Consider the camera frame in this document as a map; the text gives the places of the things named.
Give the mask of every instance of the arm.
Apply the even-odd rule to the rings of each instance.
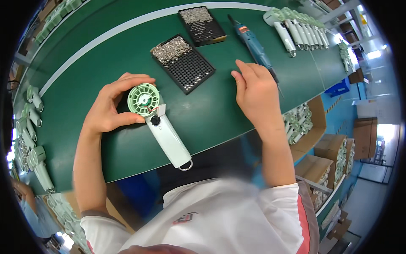
[[[131,112],[118,114],[116,107],[123,92],[142,83],[154,82],[155,79],[148,75],[125,73],[99,92],[83,123],[73,163],[73,186],[80,212],[94,210],[108,214],[101,164],[102,133],[123,125],[144,123],[142,116]]]
[[[23,182],[15,180],[14,178],[11,178],[11,183],[13,185],[13,188],[21,194],[22,199],[25,200],[30,205],[34,213],[37,214],[37,206],[35,205],[35,195],[32,192],[31,187],[29,187]]]
[[[279,107],[278,87],[264,67],[235,62],[241,73],[232,71],[237,83],[237,103],[252,122],[263,142],[262,175],[271,186],[296,183],[295,169]]]

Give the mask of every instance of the person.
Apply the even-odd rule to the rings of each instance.
[[[12,177],[10,179],[28,224],[36,236],[49,241],[49,238],[59,232],[61,227],[52,218],[42,199],[35,197],[28,185]]]
[[[179,186],[164,196],[164,209],[130,235],[108,214],[101,164],[102,133],[144,123],[135,113],[118,114],[122,93],[144,74],[123,74],[105,85],[80,132],[73,181],[80,225],[95,254],[296,253],[303,242],[298,214],[298,184],[279,107],[277,85],[264,66],[236,60],[236,100],[263,141],[263,178],[259,190],[237,179],[207,179]]]

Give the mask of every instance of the blue stool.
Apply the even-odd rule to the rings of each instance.
[[[324,93],[330,93],[330,97],[335,97],[338,96],[340,94],[349,92],[349,85],[350,85],[350,81],[348,80],[348,78],[345,78],[343,80],[341,80],[340,83],[337,83],[335,85],[333,85],[332,87],[330,87],[329,89],[327,89]]]

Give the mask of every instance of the person's left hand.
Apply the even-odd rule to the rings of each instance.
[[[123,125],[145,123],[144,117],[132,112],[118,114],[116,108],[123,97],[123,92],[142,83],[154,82],[155,79],[146,74],[124,73],[117,81],[105,85],[87,113],[82,130],[99,135]]]

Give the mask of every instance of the white shirt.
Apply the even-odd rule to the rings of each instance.
[[[164,209],[134,235],[115,220],[83,217],[93,252],[164,243],[199,254],[283,254],[296,253],[303,242],[297,184],[260,191],[239,180],[210,179],[175,188],[163,199]]]

